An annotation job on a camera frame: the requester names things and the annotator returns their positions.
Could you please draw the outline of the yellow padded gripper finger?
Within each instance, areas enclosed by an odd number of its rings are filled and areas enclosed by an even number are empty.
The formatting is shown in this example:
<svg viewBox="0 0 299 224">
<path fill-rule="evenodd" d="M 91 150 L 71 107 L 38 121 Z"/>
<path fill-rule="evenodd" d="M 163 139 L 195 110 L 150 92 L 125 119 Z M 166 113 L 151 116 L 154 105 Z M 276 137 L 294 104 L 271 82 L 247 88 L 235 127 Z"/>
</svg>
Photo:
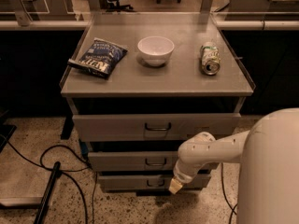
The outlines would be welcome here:
<svg viewBox="0 0 299 224">
<path fill-rule="evenodd" d="M 180 182 L 175 176 L 171 179 L 170 185 L 169 185 L 169 191 L 172 194 L 178 193 L 183 187 L 183 183 Z"/>
</svg>

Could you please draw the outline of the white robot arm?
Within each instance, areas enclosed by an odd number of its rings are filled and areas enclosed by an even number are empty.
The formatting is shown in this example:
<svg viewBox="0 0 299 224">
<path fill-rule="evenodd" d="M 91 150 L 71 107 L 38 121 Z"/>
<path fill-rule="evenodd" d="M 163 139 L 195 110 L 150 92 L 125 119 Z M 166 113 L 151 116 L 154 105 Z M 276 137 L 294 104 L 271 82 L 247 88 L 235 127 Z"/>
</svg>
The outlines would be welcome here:
<svg viewBox="0 0 299 224">
<path fill-rule="evenodd" d="M 178 149 L 169 190 L 191 183 L 204 165 L 240 165 L 237 224 L 299 224 L 299 109 L 264 116 L 248 131 L 215 139 L 202 132 Z"/>
</svg>

